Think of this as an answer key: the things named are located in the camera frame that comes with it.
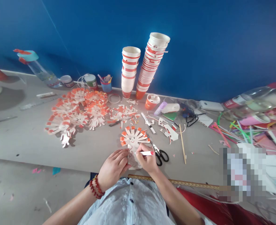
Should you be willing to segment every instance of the black scissors handle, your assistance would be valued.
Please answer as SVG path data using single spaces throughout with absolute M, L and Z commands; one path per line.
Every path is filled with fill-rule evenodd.
M 159 150 L 159 153 L 156 152 L 156 158 L 158 159 L 158 160 L 157 160 L 157 165 L 158 165 L 158 166 L 162 166 L 162 165 L 163 165 L 162 160 L 163 160 L 164 162 L 168 162 L 168 161 L 169 161 L 169 156 L 168 156 L 167 153 L 166 153 L 165 151 L 163 151 L 163 150 Z

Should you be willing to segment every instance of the white marker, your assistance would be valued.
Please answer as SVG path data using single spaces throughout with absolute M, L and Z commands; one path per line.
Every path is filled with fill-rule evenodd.
M 142 155 L 154 155 L 153 151 L 148 151 L 148 152 L 140 152 Z
M 149 126 L 150 130 L 152 131 L 152 133 L 155 134 L 156 132 L 154 131 L 154 128 L 151 126 L 150 122 L 148 121 L 148 119 L 146 118 L 146 116 L 144 115 L 144 113 L 141 113 L 141 115 L 145 119 L 145 122 Z

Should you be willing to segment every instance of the person's left hand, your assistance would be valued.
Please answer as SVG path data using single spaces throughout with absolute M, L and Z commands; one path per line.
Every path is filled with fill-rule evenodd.
M 128 163 L 128 149 L 113 152 L 103 163 L 98 174 L 100 189 L 104 192 L 117 183 L 119 178 L 132 166 Z

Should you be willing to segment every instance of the scissors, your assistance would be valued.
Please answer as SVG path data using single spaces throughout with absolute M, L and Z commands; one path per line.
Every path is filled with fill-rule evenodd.
M 164 162 L 168 162 L 168 161 L 169 161 L 169 156 L 167 155 L 167 153 L 166 153 L 165 151 L 160 150 L 160 149 L 157 148 L 157 146 L 153 143 L 153 140 L 152 140 L 152 138 L 150 137 L 149 134 L 147 134 L 147 136 L 148 136 L 148 138 L 150 139 L 150 143 L 151 143 L 151 145 L 153 146 L 153 148 L 154 148 L 154 150 L 155 150 L 155 152 L 156 152 L 156 158 L 157 158 L 158 161 L 160 162 L 160 163 L 157 163 L 157 165 L 158 165 L 158 166 L 163 165 L 162 160 L 163 160 Z

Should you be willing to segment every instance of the stack of paper cups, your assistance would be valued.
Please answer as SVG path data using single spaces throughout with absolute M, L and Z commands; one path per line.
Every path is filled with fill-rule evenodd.
M 142 99 L 147 92 L 170 41 L 167 35 L 156 32 L 150 33 L 149 37 L 137 83 L 137 99 Z
M 134 88 L 138 61 L 141 50 L 137 47 L 124 47 L 122 49 L 121 88 L 124 98 L 129 98 Z

